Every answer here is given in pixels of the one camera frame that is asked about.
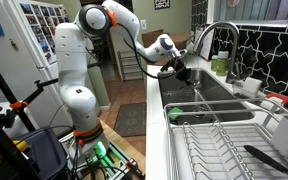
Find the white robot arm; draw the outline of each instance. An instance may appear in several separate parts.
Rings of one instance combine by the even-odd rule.
[[[156,62],[161,57],[169,61],[181,59],[186,50],[177,50],[167,34],[158,37],[150,47],[144,48],[137,42],[140,30],[138,18],[128,9],[113,0],[106,0],[102,6],[84,6],[73,23],[62,23],[56,27],[55,47],[59,68],[60,95],[67,105],[76,128],[74,135],[80,145],[78,164],[85,156],[96,156],[93,149],[98,142],[107,148],[108,141],[95,112],[96,99],[85,87],[87,73],[85,38],[102,38],[109,28],[118,31],[132,49],[136,48],[148,62]],[[74,157],[74,146],[70,157]]]

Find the black stand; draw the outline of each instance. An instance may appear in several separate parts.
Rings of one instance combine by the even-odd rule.
[[[32,166],[16,148],[7,134],[0,128],[0,154],[8,161],[21,179],[40,179]]]
[[[10,104],[14,104],[14,103],[17,102],[16,97],[14,96],[13,92],[11,91],[11,89],[9,88],[7,83],[5,82],[5,80],[2,77],[1,73],[0,73],[0,89],[2,90],[2,92],[5,95],[5,97],[7,98],[7,100],[10,102]],[[33,126],[32,122],[30,121],[30,119],[25,114],[24,108],[18,109],[16,111],[16,113],[21,118],[21,120],[23,121],[23,124],[28,129],[28,131],[36,130],[35,127]]]

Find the knife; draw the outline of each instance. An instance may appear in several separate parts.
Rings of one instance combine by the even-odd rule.
[[[273,167],[274,169],[288,175],[288,169],[285,166],[283,166],[281,163],[275,161],[273,158],[271,158],[270,156],[268,156],[267,154],[265,154],[261,150],[255,148],[253,146],[250,146],[250,145],[244,145],[244,148],[247,152],[252,154],[258,160],[260,160],[263,163]]]

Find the electrical outlet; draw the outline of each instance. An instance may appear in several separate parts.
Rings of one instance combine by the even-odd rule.
[[[142,30],[147,29],[146,20],[145,19],[141,20],[141,28],[142,28]]]

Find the sponge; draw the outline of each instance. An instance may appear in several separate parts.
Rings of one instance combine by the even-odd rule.
[[[171,114],[171,113],[181,113],[181,112],[183,112],[182,109],[179,109],[179,108],[177,108],[177,107],[174,107],[173,109],[171,109],[171,110],[167,113],[167,115],[168,115],[168,117],[170,118],[171,121],[174,121],[174,120],[177,118],[177,116],[179,116],[179,115],[170,115],[170,114]]]

